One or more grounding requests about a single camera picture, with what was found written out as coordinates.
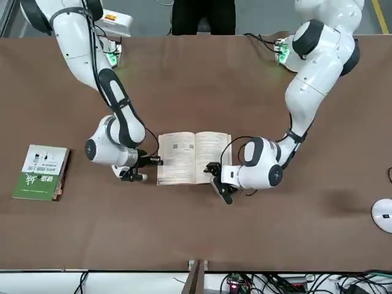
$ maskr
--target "white device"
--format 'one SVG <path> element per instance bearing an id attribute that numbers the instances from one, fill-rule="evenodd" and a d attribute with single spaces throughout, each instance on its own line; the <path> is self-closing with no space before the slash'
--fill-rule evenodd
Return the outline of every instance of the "white device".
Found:
<path id="1" fill-rule="evenodd" d="M 89 160 L 111 165 L 118 178 L 143 181 L 138 167 L 161 164 L 159 157 L 136 149 L 146 132 L 118 76 L 111 69 L 95 33 L 94 22 L 104 17 L 100 0 L 21 0 L 24 17 L 39 31 L 53 31 L 68 68 L 80 82 L 99 91 L 113 115 L 104 117 L 86 142 Z M 118 18 L 124 15 L 117 13 Z"/>
<path id="2" fill-rule="evenodd" d="M 289 84 L 286 106 L 290 127 L 278 141 L 257 137 L 245 146 L 244 165 L 210 163 L 206 172 L 211 184 L 227 204 L 238 189 L 277 186 L 283 170 L 305 141 L 315 114 L 337 79 L 358 63 L 360 51 L 353 32 L 360 25 L 364 0 L 295 0 L 304 23 L 281 40 L 277 60 L 297 75 Z"/>
<path id="3" fill-rule="evenodd" d="M 392 199 L 375 202 L 372 207 L 372 217 L 380 229 L 392 233 Z"/>
<path id="4" fill-rule="evenodd" d="M 130 26 L 134 19 L 130 15 L 104 9 L 102 18 L 96 24 L 104 29 L 109 36 L 130 37 Z"/>

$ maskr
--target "black cable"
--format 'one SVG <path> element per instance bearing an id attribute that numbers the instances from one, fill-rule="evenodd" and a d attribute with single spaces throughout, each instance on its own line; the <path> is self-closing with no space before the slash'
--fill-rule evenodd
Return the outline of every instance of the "black cable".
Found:
<path id="1" fill-rule="evenodd" d="M 272 274 L 272 277 L 273 278 L 275 278 L 276 280 L 277 280 L 277 285 L 278 285 L 278 287 L 281 287 L 280 286 L 280 284 L 285 288 L 285 289 L 287 289 L 288 291 L 290 291 L 290 292 L 294 292 L 294 293 L 296 293 L 296 292 L 302 292 L 302 293 L 304 293 L 303 291 L 300 291 L 298 288 L 296 288 L 292 283 L 290 283 L 288 280 L 286 280 L 284 277 L 280 277 L 279 275 L 277 275 L 277 274 Z"/>
<path id="2" fill-rule="evenodd" d="M 242 161 L 241 158 L 240 158 L 240 154 L 241 154 L 241 150 L 246 146 L 246 144 L 247 144 L 247 142 L 244 143 L 244 144 L 242 144 L 241 147 L 239 147 L 239 150 L 238 150 L 238 153 L 237 153 L 238 162 L 239 162 L 241 165 L 244 165 L 244 163 L 243 163 L 243 161 Z"/>
<path id="3" fill-rule="evenodd" d="M 390 179 L 390 182 L 392 183 L 391 170 L 392 170 L 392 167 L 390 167 L 389 169 L 387 169 L 387 170 L 386 170 L 386 173 L 388 174 L 388 177 L 389 177 L 389 179 Z"/>
<path id="4" fill-rule="evenodd" d="M 99 28 L 99 29 L 103 32 L 104 37 L 105 37 L 106 39 L 108 38 L 108 35 L 106 35 L 106 32 L 104 31 L 104 29 L 102 29 L 98 24 L 94 24 L 94 26 L 95 26 L 96 28 Z"/>
<path id="5" fill-rule="evenodd" d="M 257 39 L 257 40 L 259 40 L 259 41 L 261 41 L 263 43 L 267 43 L 267 44 L 271 44 L 271 45 L 276 45 L 277 44 L 276 40 L 273 40 L 273 41 L 264 40 L 262 35 L 260 35 L 260 34 L 258 36 L 256 36 L 255 34 L 252 34 L 251 32 L 246 32 L 244 34 L 244 36 L 251 36 L 251 37 L 253 37 L 253 38 L 255 38 L 255 39 Z"/>
<path id="6" fill-rule="evenodd" d="M 324 279 L 322 279 L 321 282 L 318 283 L 318 285 L 314 289 L 311 289 L 311 290 L 315 290 L 316 291 L 321 286 L 321 284 L 324 283 L 325 280 L 327 280 L 330 276 L 332 276 L 332 274 L 327 275 Z"/>
<path id="7" fill-rule="evenodd" d="M 230 277 L 231 275 L 232 275 L 232 274 L 227 274 L 227 275 L 223 278 L 222 282 L 220 283 L 219 294 L 222 294 L 223 283 L 224 283 L 225 280 L 226 280 L 228 277 Z"/>
<path id="8" fill-rule="evenodd" d="M 257 193 L 257 189 L 255 189 L 252 193 L 250 193 L 250 194 L 245 194 L 245 196 L 253 196 L 253 195 L 255 195 L 256 193 Z"/>
<path id="9" fill-rule="evenodd" d="M 319 275 L 315 280 L 313 285 L 311 286 L 311 288 L 309 289 L 309 291 L 312 291 L 313 288 L 316 286 L 316 283 L 319 281 L 319 279 L 321 279 L 321 277 L 323 276 L 323 274 Z"/>
<path id="10" fill-rule="evenodd" d="M 112 52 L 106 52 L 106 51 L 103 51 L 103 50 L 102 50 L 102 52 L 104 52 L 104 53 L 106 53 L 106 54 L 115 54 L 115 53 L 117 52 L 118 48 L 120 47 L 120 45 L 123 44 L 123 37 L 120 36 L 120 42 L 116 42 L 116 43 L 117 43 L 116 48 L 115 48 Z"/>
<path id="11" fill-rule="evenodd" d="M 221 165 L 221 166 L 222 166 L 223 154 L 225 153 L 225 151 L 227 150 L 227 148 L 230 147 L 230 145 L 233 144 L 235 141 L 237 141 L 237 140 L 239 140 L 239 139 L 243 139 L 243 138 L 250 138 L 250 139 L 252 139 L 252 138 L 254 138 L 254 137 L 251 137 L 251 136 L 240 136 L 240 137 L 237 137 L 237 138 L 235 138 L 234 140 L 232 140 L 232 141 L 225 147 L 225 149 L 223 149 L 222 154 L 220 155 L 220 165 Z"/>
<path id="12" fill-rule="evenodd" d="M 283 52 L 281 52 L 281 51 L 276 51 L 276 50 L 271 49 L 271 48 L 268 46 L 268 44 L 273 44 L 273 45 L 275 45 L 275 42 L 265 41 L 265 40 L 261 37 L 261 35 L 259 35 L 259 37 L 257 37 L 256 35 L 253 35 L 253 34 L 247 32 L 247 33 L 244 34 L 244 36 L 250 36 L 250 37 L 255 38 L 256 40 L 258 40 L 258 41 L 260 41 L 261 43 L 263 43 L 264 46 L 265 46 L 267 49 L 269 49 L 269 51 L 272 51 L 272 52 L 277 53 L 277 54 L 283 54 Z"/>
<path id="13" fill-rule="evenodd" d="M 261 282 L 263 282 L 264 285 L 265 285 L 266 287 L 268 287 L 273 293 L 275 293 L 275 294 L 282 294 L 282 292 L 280 291 L 279 288 L 276 289 L 276 290 L 277 290 L 277 292 L 276 292 L 274 289 L 272 289 L 272 288 L 268 285 L 268 283 L 267 283 L 266 281 L 264 281 L 264 280 L 263 280 L 262 278 L 260 278 L 258 275 L 253 274 L 252 276 L 256 277 L 258 280 L 260 280 Z"/>
<path id="14" fill-rule="evenodd" d="M 319 282 L 317 285 L 316 283 L 319 281 L 319 279 L 324 276 L 323 274 L 319 275 L 319 277 L 317 277 L 317 279 L 314 281 L 312 287 L 309 289 L 308 293 L 312 293 L 312 291 L 316 291 L 321 284 L 323 284 L 325 282 L 325 280 L 327 280 L 330 276 L 332 276 L 332 274 L 328 274 L 324 279 L 321 280 L 321 282 Z"/>
<path id="15" fill-rule="evenodd" d="M 84 286 L 84 284 L 85 284 L 85 282 L 87 280 L 87 276 L 88 276 L 88 271 L 85 271 L 85 272 L 83 272 L 80 275 L 79 285 L 78 285 L 78 287 L 76 288 L 76 290 L 74 291 L 73 294 L 77 294 L 79 291 L 80 291 L 80 294 L 83 294 L 83 286 Z"/>
<path id="16" fill-rule="evenodd" d="M 252 291 L 254 291 L 254 290 L 256 290 L 256 291 L 258 291 L 259 293 L 263 294 L 263 291 L 261 291 L 261 290 L 258 289 L 258 288 L 250 288 L 250 289 L 249 289 L 249 293 L 252 293 Z"/>
<path id="17" fill-rule="evenodd" d="M 145 128 L 154 137 L 155 141 L 157 142 L 157 149 L 155 150 L 154 153 L 150 154 L 150 156 L 154 156 L 155 154 L 158 153 L 158 150 L 159 150 L 159 140 L 158 140 L 157 136 L 155 136 L 155 134 L 153 132 L 151 132 L 146 126 L 145 126 Z"/>
<path id="18" fill-rule="evenodd" d="M 372 290 L 373 294 L 377 294 L 377 293 L 375 292 L 375 290 L 373 289 L 372 284 L 368 284 L 368 285 L 369 285 L 369 288 Z"/>
<path id="19" fill-rule="evenodd" d="M 383 288 L 383 290 L 385 291 L 386 294 L 388 294 L 388 290 L 383 285 L 385 285 L 385 284 L 386 285 L 392 284 L 392 283 L 385 283 L 385 284 L 384 283 L 377 283 L 377 282 L 374 282 L 374 281 L 368 279 L 365 276 L 355 277 L 354 279 L 357 279 L 357 281 L 354 282 L 353 285 L 356 285 L 356 284 L 359 284 L 359 283 L 367 283 L 369 285 L 369 287 L 371 285 L 379 286 L 379 287 Z"/>
<path id="20" fill-rule="evenodd" d="M 83 4 L 83 7 L 86 8 L 85 0 L 82 0 L 81 3 Z M 97 56 L 96 56 L 96 38 L 95 38 L 95 32 L 94 32 L 94 20 L 90 19 L 89 16 L 86 15 L 86 21 L 88 25 L 88 35 L 89 35 L 89 43 L 90 43 L 90 54 L 91 54 L 91 63 L 92 63 L 92 74 L 94 76 L 94 81 L 96 82 L 97 89 L 99 94 L 102 96 L 104 99 L 105 103 L 109 106 L 109 103 L 107 102 L 104 93 L 102 92 L 102 88 L 100 86 L 100 82 L 98 79 L 98 73 L 97 73 Z"/>

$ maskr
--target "gray floor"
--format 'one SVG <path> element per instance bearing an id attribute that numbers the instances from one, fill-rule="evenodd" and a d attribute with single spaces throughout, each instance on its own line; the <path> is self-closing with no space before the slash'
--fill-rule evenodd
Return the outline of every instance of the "gray floor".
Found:
<path id="1" fill-rule="evenodd" d="M 165 36 L 170 29 L 172 8 L 155 0 L 103 0 L 109 10 L 126 13 L 134 18 L 133 36 Z M 236 0 L 237 34 L 253 32 L 273 34 L 278 31 L 295 31 L 301 20 L 294 11 L 294 0 Z M 357 34 L 381 34 L 380 25 L 371 0 L 365 0 L 363 19 Z M 14 12 L 4 37 L 44 36 L 25 22 L 21 12 Z"/>

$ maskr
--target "yellow floor line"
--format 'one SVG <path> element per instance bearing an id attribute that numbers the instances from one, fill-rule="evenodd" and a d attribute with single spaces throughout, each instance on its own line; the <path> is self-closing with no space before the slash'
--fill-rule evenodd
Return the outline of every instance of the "yellow floor line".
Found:
<path id="1" fill-rule="evenodd" d="M 380 7 L 379 0 L 372 0 L 375 14 L 377 14 L 377 18 L 379 19 L 380 27 L 383 34 L 389 34 L 388 26 L 386 25 L 384 15 L 382 14 L 382 10 Z"/>

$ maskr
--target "wire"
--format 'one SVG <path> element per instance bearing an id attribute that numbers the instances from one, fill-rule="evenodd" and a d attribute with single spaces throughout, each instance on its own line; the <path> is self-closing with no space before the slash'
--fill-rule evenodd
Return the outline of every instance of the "wire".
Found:
<path id="1" fill-rule="evenodd" d="M 280 288 L 279 287 L 276 287 L 275 285 L 275 287 L 276 287 L 276 290 L 277 290 L 277 292 L 274 290 L 274 289 L 272 289 L 269 285 L 268 285 L 268 283 L 266 282 L 266 281 L 264 281 L 262 278 L 260 278 L 258 275 L 256 275 L 256 274 L 253 274 L 252 275 L 252 277 L 256 277 L 258 280 L 260 280 L 261 282 L 263 282 L 264 283 L 264 286 L 265 287 L 268 287 L 273 293 L 275 293 L 275 294 L 282 294 L 282 292 L 280 291 Z"/>
<path id="2" fill-rule="evenodd" d="M 247 144 L 247 142 L 242 144 L 241 147 L 239 147 L 239 150 L 238 150 L 238 153 L 237 153 L 237 158 L 238 158 L 238 161 L 240 162 L 241 165 L 244 165 L 244 163 L 243 163 L 243 161 L 240 158 L 240 154 L 241 154 L 242 149 L 246 146 L 246 144 Z"/>
<path id="3" fill-rule="evenodd" d="M 258 289 L 258 288 L 250 288 L 250 289 L 249 289 L 249 293 L 252 293 L 252 291 L 258 291 L 259 293 L 263 294 L 263 291 L 261 291 L 261 290 Z"/>
<path id="4" fill-rule="evenodd" d="M 83 7 L 86 8 L 85 0 L 81 0 L 81 3 L 83 4 Z M 89 43 L 90 43 L 90 54 L 91 54 L 91 64 L 92 64 L 92 73 L 94 76 L 94 81 L 96 82 L 97 89 L 99 94 L 102 96 L 103 100 L 105 103 L 109 106 L 109 103 L 107 102 L 104 93 L 102 92 L 102 88 L 98 79 L 98 73 L 97 73 L 97 55 L 96 55 L 96 38 L 95 38 L 95 32 L 93 29 L 94 21 L 90 19 L 89 16 L 86 15 L 86 21 L 88 25 L 88 35 L 89 35 Z"/>
<path id="5" fill-rule="evenodd" d="M 83 294 L 83 286 L 84 286 L 84 284 L 85 284 L 85 282 L 87 280 L 87 277 L 88 277 L 88 271 L 85 271 L 85 272 L 83 272 L 80 275 L 79 285 L 78 285 L 78 287 L 76 288 L 76 290 L 74 291 L 73 294 L 77 294 L 79 291 L 80 291 L 80 294 Z"/>
<path id="6" fill-rule="evenodd" d="M 182 281 L 182 280 L 179 280 L 179 279 L 177 279 L 176 277 L 174 277 L 173 279 L 174 279 L 174 280 L 176 280 L 177 282 L 180 282 L 180 283 L 182 283 L 182 284 L 185 284 L 185 282 L 184 282 L 184 281 Z"/>
<path id="7" fill-rule="evenodd" d="M 116 43 L 117 43 L 117 46 L 116 46 L 116 48 L 115 48 L 114 51 L 112 51 L 112 52 L 106 52 L 106 51 L 103 51 L 103 50 L 102 50 L 102 52 L 104 52 L 104 53 L 106 53 L 106 54 L 115 54 L 115 53 L 117 52 L 118 48 L 120 47 L 120 45 L 123 44 L 123 37 L 120 36 L 120 42 L 116 42 Z"/>
<path id="8" fill-rule="evenodd" d="M 253 195 L 255 195 L 256 193 L 257 193 L 257 189 L 255 189 L 252 193 L 250 193 L 250 194 L 245 194 L 245 196 L 253 196 Z"/>
<path id="9" fill-rule="evenodd" d="M 250 139 L 252 139 L 252 138 L 254 138 L 254 137 L 251 137 L 251 136 L 240 136 L 240 137 L 237 137 L 237 138 L 235 138 L 234 140 L 232 140 L 232 141 L 225 147 L 225 149 L 223 149 L 222 154 L 220 155 L 220 165 L 221 165 L 221 166 L 222 166 L 223 154 L 225 153 L 225 151 L 227 150 L 227 148 L 228 148 L 231 144 L 233 144 L 235 141 L 237 141 L 237 140 L 239 140 L 239 139 L 243 139 L 243 138 L 250 138 Z"/>
<path id="10" fill-rule="evenodd" d="M 232 274 L 227 274 L 227 275 L 223 278 L 222 282 L 220 283 L 219 294 L 222 294 L 223 283 L 224 283 L 225 280 L 226 280 L 228 277 L 230 277 L 231 275 L 232 275 Z"/>
<path id="11" fill-rule="evenodd" d="M 172 3 L 163 3 L 163 2 L 160 2 L 159 0 L 155 0 L 155 2 L 157 2 L 157 3 L 159 3 L 160 5 L 163 5 L 163 6 L 173 6 L 174 5 L 174 0 L 173 0 Z"/>
<path id="12" fill-rule="evenodd" d="M 261 43 L 263 43 L 264 46 L 265 46 L 267 49 L 269 49 L 269 51 L 272 51 L 272 52 L 277 53 L 277 54 L 283 54 L 283 52 L 277 51 L 277 50 L 273 50 L 273 49 L 271 49 L 271 48 L 268 46 L 268 44 L 275 45 L 275 44 L 276 44 L 276 41 L 274 41 L 274 42 L 266 41 L 266 40 L 264 40 L 264 39 L 262 38 L 262 35 L 256 36 L 256 35 L 254 35 L 254 34 L 252 34 L 252 33 L 250 33 L 250 32 L 246 32 L 246 33 L 244 34 L 244 36 L 249 36 L 249 37 L 255 38 L 256 40 L 258 40 L 258 41 L 260 41 Z"/>
<path id="13" fill-rule="evenodd" d="M 153 132 L 151 132 L 147 127 L 145 127 L 145 128 L 146 128 L 146 130 L 154 137 L 155 141 L 157 142 L 157 149 L 155 150 L 154 153 L 152 153 L 152 154 L 149 155 L 149 156 L 154 156 L 154 155 L 157 154 L 158 151 L 159 151 L 159 140 L 158 140 L 157 136 L 155 136 L 155 134 L 154 134 Z"/>
<path id="14" fill-rule="evenodd" d="M 98 24 L 94 24 L 94 26 L 95 26 L 96 28 L 99 28 L 99 29 L 103 32 L 104 37 L 105 37 L 106 39 L 108 38 L 108 35 L 106 35 L 106 32 L 104 31 L 104 29 L 102 29 Z"/>
<path id="15" fill-rule="evenodd" d="M 388 177 L 389 177 L 389 179 L 390 179 L 390 182 L 392 183 L 391 170 L 392 170 L 392 167 L 390 167 L 389 169 L 387 169 L 386 172 L 388 173 Z"/>

